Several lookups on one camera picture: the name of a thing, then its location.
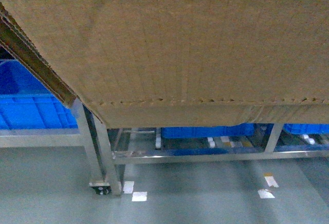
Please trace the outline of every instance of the green floor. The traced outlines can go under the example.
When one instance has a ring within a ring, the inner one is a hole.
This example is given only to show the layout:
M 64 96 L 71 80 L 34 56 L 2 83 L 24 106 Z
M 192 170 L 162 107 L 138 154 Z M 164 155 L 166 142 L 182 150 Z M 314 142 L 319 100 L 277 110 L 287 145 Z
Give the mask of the green floor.
M 327 159 L 128 165 L 145 202 L 98 196 L 83 148 L 0 150 L 0 223 L 329 223 Z M 274 199 L 260 199 L 272 173 Z

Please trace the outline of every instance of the metal shelf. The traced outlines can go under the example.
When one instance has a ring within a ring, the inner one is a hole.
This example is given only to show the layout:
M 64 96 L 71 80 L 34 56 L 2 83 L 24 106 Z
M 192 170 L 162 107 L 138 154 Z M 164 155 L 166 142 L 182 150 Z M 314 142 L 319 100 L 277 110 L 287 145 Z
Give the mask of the metal shelf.
M 72 113 L 77 118 L 78 130 L 2 130 L 0 131 L 0 147 L 83 146 L 90 165 L 91 177 L 89 186 L 93 188 L 110 186 L 113 195 L 121 194 L 123 182 L 123 173 L 121 170 L 124 169 L 122 165 L 125 164 L 329 156 L 328 144 L 277 146 L 283 124 L 275 124 L 269 137 L 262 134 L 258 129 L 254 137 L 255 147 L 217 146 L 215 148 L 209 148 L 213 146 L 208 144 L 208 147 L 203 148 L 165 150 L 161 146 L 159 129 L 146 129 L 143 131 L 136 129 L 107 130 L 80 101 L 75 102 Z M 139 136 L 140 134 L 153 138 L 153 150 L 129 151 L 130 136 Z M 246 138 L 241 137 L 238 143 L 246 143 Z

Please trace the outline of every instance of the corrugated cardboard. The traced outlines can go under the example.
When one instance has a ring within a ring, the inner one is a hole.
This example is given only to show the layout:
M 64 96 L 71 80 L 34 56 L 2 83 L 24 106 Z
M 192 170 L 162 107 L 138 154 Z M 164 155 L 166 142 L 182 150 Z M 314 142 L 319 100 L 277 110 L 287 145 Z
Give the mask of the corrugated cardboard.
M 34 45 L 0 3 L 0 45 L 35 75 L 66 106 L 75 100 L 73 91 L 41 57 Z
M 0 1 L 108 127 L 329 123 L 329 0 Z

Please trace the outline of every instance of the white tape mark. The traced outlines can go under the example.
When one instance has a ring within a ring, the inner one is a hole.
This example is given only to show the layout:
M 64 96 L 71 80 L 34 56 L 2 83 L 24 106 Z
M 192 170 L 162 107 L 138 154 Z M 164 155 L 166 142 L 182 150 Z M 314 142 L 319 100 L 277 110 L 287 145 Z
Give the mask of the white tape mark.
M 305 139 L 305 141 L 306 141 L 307 143 L 311 144 L 311 145 L 315 144 L 315 140 L 314 140 L 314 138 L 307 138 L 307 139 Z
M 275 198 L 273 194 L 268 189 L 260 189 L 258 190 L 258 194 L 260 198 Z
M 132 202 L 145 202 L 148 199 L 148 192 L 134 192 Z
M 279 187 L 278 183 L 276 182 L 273 176 L 265 176 L 265 180 L 269 187 L 271 186 L 276 188 Z
M 228 143 L 228 142 L 230 142 L 230 138 L 229 137 L 221 137 L 221 141 L 223 143 Z
M 125 181 L 123 186 L 123 193 L 124 194 L 132 194 L 134 191 L 134 181 Z

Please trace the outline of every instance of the blue plastic crate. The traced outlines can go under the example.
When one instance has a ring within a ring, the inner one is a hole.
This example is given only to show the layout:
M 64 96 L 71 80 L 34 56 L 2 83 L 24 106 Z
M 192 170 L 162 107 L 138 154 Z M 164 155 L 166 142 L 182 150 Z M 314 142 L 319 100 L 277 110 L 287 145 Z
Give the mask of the blue plastic crate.
M 24 66 L 0 62 L 0 129 L 77 127 L 70 110 Z
M 266 134 L 270 134 L 273 124 L 267 124 Z M 285 124 L 283 129 L 291 134 L 329 134 L 329 124 Z
M 216 127 L 166 127 L 162 128 L 164 138 L 204 138 L 220 136 L 251 136 L 254 133 L 253 124 Z

